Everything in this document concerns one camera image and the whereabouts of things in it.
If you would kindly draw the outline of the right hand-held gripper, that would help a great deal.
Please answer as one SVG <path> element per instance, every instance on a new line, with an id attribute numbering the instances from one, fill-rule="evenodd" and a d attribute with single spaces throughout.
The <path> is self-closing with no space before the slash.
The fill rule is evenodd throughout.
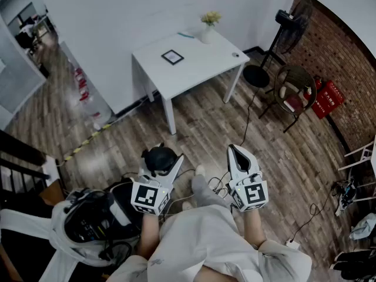
<path id="1" fill-rule="evenodd" d="M 262 172 L 259 172 L 256 157 L 245 148 L 230 144 L 227 164 L 231 176 L 230 195 L 238 210 L 246 212 L 263 207 L 268 202 L 268 187 Z M 239 178 L 240 172 L 251 175 Z"/>

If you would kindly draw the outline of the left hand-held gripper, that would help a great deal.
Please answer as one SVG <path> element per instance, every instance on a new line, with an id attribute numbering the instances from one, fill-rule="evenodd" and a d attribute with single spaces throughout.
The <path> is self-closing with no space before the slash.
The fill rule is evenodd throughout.
<path id="1" fill-rule="evenodd" d="M 131 204 L 138 212 L 159 216 L 170 200 L 173 182 L 184 161 L 181 154 L 162 176 L 152 176 L 145 158 L 141 158 L 138 180 L 133 182 Z"/>

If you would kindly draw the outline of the black round object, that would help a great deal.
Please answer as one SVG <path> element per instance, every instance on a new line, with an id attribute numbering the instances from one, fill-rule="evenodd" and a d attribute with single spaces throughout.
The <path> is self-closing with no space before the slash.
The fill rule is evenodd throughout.
<path id="1" fill-rule="evenodd" d="M 168 171 L 173 166 L 177 159 L 177 154 L 169 147 L 155 146 L 150 150 L 144 150 L 141 158 L 144 159 L 146 167 L 152 176 L 156 177 L 157 172 Z"/>

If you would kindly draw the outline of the person's right forearm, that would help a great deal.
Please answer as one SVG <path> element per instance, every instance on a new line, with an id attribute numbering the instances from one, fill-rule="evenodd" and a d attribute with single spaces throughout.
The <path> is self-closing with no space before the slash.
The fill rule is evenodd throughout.
<path id="1" fill-rule="evenodd" d="M 266 236 L 261 225 L 261 217 L 258 209 L 243 212 L 244 239 L 251 245 L 260 247 Z"/>

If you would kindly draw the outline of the person's grey trousers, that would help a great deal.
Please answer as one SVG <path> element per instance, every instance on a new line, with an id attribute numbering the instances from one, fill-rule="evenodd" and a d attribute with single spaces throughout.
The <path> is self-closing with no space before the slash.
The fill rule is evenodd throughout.
<path id="1" fill-rule="evenodd" d="M 200 216 L 231 215 L 226 201 L 209 188 L 206 178 L 202 174 L 198 174 L 192 179 L 192 191 L 197 203 L 197 208 L 193 209 L 195 214 Z"/>

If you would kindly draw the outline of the black backpack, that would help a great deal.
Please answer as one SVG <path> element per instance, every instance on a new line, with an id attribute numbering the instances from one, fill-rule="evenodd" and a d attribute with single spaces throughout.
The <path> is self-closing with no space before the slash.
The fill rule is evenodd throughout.
<path id="1" fill-rule="evenodd" d="M 132 239 L 140 234 L 142 214 L 131 205 L 133 183 L 122 180 L 105 190 L 83 189 L 70 194 L 64 231 L 77 243 Z"/>

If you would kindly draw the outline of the black standing fan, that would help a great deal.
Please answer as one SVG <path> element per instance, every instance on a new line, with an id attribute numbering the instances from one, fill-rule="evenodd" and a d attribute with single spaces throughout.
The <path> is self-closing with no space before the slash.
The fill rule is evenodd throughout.
<path id="1" fill-rule="evenodd" d="M 282 9 L 276 13 L 275 20 L 280 25 L 277 34 L 266 52 L 262 63 L 259 66 L 247 65 L 243 69 L 243 76 L 249 84 L 257 88 L 265 88 L 270 83 L 270 77 L 264 69 L 268 58 L 272 55 L 274 47 L 281 54 L 291 52 L 303 37 L 310 17 L 313 12 L 311 0 L 300 0 L 295 8 L 290 12 Z"/>

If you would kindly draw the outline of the white column with red print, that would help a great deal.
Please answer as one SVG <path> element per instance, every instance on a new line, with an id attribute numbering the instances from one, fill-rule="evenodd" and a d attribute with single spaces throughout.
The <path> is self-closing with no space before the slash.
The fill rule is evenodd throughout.
<path id="1" fill-rule="evenodd" d="M 58 43 L 68 61 L 73 65 L 73 75 L 78 88 L 78 98 L 83 105 L 84 111 L 92 119 L 93 127 L 96 130 L 104 128 L 113 118 L 112 109 L 75 59 L 66 42 L 60 39 Z"/>

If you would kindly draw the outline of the white table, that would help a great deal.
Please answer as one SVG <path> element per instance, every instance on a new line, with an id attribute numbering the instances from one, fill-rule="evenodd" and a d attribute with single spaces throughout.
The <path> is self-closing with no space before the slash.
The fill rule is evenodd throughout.
<path id="1" fill-rule="evenodd" d="M 161 55 L 171 49 L 182 55 L 184 60 L 176 65 L 164 60 Z M 238 53 L 239 57 L 233 57 L 233 52 Z M 173 98 L 234 69 L 234 75 L 223 98 L 223 102 L 227 103 L 245 64 L 250 60 L 245 53 L 216 31 L 212 33 L 210 44 L 202 43 L 196 36 L 190 39 L 175 34 L 134 51 L 132 56 L 146 75 L 144 85 L 149 99 L 153 101 L 152 86 L 160 93 L 167 124 L 173 135 L 176 133 Z"/>

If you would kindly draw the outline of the black blue gear bundle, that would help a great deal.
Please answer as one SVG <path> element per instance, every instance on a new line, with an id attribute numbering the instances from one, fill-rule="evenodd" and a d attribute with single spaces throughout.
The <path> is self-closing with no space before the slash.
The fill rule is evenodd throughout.
<path id="1" fill-rule="evenodd" d="M 335 216 L 339 217 L 341 213 L 353 203 L 357 194 L 354 178 L 351 176 L 348 180 L 335 182 L 333 191 L 333 196 L 338 196 L 338 207 L 335 211 Z"/>

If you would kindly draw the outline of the red fire extinguisher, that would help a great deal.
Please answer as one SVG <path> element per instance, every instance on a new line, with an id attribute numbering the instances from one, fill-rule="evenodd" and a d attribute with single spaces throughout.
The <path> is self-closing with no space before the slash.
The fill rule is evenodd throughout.
<path id="1" fill-rule="evenodd" d="M 316 91 L 318 93 L 321 90 L 321 88 L 323 87 L 323 80 L 318 75 L 315 75 L 314 81 L 315 81 Z M 306 100 L 309 100 L 309 98 L 311 97 L 311 94 L 312 94 L 312 87 L 311 86 L 305 86 L 303 97 Z"/>

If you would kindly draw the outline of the white chair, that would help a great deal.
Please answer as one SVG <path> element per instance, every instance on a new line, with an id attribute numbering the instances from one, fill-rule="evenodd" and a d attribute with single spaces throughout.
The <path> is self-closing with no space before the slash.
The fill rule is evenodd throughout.
<path id="1" fill-rule="evenodd" d="M 63 208 L 71 193 L 54 206 L 19 193 L 0 210 L 0 244 L 23 282 L 102 282 L 130 257 L 139 235 L 113 243 L 67 237 Z"/>

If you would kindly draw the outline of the black stair railing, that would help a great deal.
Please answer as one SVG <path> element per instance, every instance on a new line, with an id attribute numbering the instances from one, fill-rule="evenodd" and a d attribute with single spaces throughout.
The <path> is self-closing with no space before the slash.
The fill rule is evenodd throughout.
<path id="1" fill-rule="evenodd" d="M 42 192 L 50 178 L 45 163 L 44 153 L 0 130 L 0 192 Z"/>

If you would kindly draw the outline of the yellow flower bouquet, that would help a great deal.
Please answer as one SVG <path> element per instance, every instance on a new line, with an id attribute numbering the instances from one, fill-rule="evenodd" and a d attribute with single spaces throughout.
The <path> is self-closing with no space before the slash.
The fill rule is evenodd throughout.
<path id="1" fill-rule="evenodd" d="M 215 24 L 219 23 L 220 19 L 221 15 L 217 11 L 209 11 L 200 17 L 201 22 L 207 26 L 215 26 Z"/>

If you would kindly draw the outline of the glass door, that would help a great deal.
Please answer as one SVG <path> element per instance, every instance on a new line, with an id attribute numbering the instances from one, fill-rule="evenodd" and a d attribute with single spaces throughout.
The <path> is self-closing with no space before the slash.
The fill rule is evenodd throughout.
<path id="1" fill-rule="evenodd" d="M 0 16 L 0 129 L 4 130 L 46 77 Z"/>

